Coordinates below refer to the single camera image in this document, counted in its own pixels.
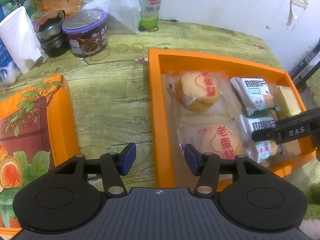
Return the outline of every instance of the biscuit packet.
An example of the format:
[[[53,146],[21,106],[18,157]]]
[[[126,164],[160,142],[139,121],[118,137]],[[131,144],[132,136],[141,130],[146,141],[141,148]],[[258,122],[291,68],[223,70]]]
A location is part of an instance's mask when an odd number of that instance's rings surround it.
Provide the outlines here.
[[[231,78],[233,87],[238,92],[248,116],[255,111],[275,107],[273,96],[263,78]]]
[[[199,117],[197,123],[194,118],[181,119],[178,127],[178,140],[183,151],[187,143],[191,143],[201,154],[210,152],[218,154],[222,159],[232,160],[236,155],[247,155],[249,138],[246,133],[241,133],[238,120],[223,116],[214,116],[205,120]]]
[[[283,152],[282,145],[277,145],[275,141],[269,140],[254,142],[251,137],[252,133],[256,130],[272,128],[276,126],[275,120],[271,115],[252,118],[247,118],[243,115],[240,115],[239,120],[242,126],[242,132],[246,133],[248,135],[247,138],[249,139],[246,143],[246,145],[248,145],[248,157],[257,163],[261,163],[268,157]]]
[[[224,72],[186,71],[168,73],[164,87],[172,98],[175,118],[183,115],[213,115],[237,118],[242,106]]]

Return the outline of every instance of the purple lid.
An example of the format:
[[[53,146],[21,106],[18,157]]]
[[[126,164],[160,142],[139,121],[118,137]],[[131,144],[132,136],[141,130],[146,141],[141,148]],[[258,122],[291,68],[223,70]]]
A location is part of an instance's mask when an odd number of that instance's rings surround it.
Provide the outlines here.
[[[66,34],[86,33],[99,26],[107,19],[107,13],[102,10],[85,10],[72,14],[62,24]]]

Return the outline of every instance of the green tabletop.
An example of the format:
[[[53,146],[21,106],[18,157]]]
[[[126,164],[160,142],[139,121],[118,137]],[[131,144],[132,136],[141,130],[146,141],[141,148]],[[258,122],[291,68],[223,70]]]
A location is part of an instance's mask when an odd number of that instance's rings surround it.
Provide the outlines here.
[[[142,43],[144,50],[118,53],[116,47]],[[135,59],[147,57],[148,49],[189,50],[245,59],[282,68],[260,38],[227,29],[159,21],[159,31],[137,35],[110,35],[108,49],[92,58],[77,58],[69,51],[33,67],[7,87],[0,84],[0,100],[42,80],[61,73],[67,80],[81,153],[98,158],[121,151],[128,142],[137,144],[137,159],[129,175],[131,186],[154,187],[148,65]]]

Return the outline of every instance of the barcode label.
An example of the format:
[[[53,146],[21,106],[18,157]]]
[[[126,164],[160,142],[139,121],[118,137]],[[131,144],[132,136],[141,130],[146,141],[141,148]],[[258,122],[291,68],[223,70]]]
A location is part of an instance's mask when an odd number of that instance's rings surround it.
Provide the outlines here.
[[[74,48],[74,47],[71,47],[71,49],[72,49],[72,52],[73,52],[73,53],[82,54],[81,49]]]
[[[75,40],[69,40],[71,47],[80,48],[79,42]]]

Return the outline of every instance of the crosshair symbol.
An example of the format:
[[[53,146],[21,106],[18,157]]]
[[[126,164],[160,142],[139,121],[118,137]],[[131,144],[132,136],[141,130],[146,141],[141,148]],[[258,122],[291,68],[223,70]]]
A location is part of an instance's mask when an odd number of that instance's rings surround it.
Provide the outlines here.
[[[155,191],[155,193],[157,193],[158,195],[161,195],[161,194],[163,194],[165,192],[163,190],[161,190],[161,189],[158,189],[157,191]]]

